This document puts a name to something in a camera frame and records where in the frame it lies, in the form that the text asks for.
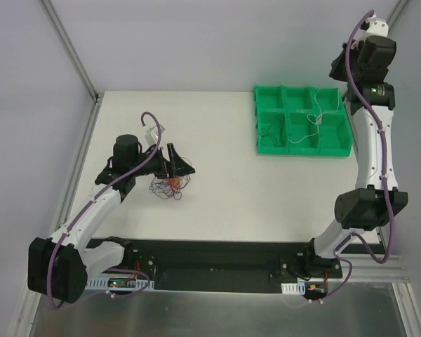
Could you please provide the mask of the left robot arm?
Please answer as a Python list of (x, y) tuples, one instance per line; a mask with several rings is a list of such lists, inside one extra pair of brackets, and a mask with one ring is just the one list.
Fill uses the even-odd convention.
[(141, 150), (138, 138), (131, 134), (116, 138), (112, 156), (95, 179), (95, 184), (81, 209), (49, 238), (35, 238), (28, 250), (27, 287), (57, 299), (76, 302), (87, 282), (114, 268), (126, 273), (135, 267), (133, 243), (128, 239), (108, 237), (94, 249), (88, 249), (92, 236), (108, 215), (121, 205), (135, 187), (139, 176), (152, 175), (159, 180), (192, 175), (195, 170), (167, 145), (168, 157), (151, 145)]

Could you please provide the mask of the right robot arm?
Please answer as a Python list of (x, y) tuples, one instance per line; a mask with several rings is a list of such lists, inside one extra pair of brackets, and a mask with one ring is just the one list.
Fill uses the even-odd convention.
[(389, 226), (386, 263), (396, 238), (396, 215), (408, 204), (408, 194), (399, 189), (392, 161), (391, 125), (394, 87), (385, 82), (396, 54), (396, 42), (371, 35), (344, 44), (331, 64), (329, 76), (347, 83), (346, 108), (352, 118), (357, 148), (358, 173), (355, 188), (335, 200), (335, 219), (305, 249), (302, 270), (318, 277), (333, 267), (337, 253), (355, 238), (378, 227)]

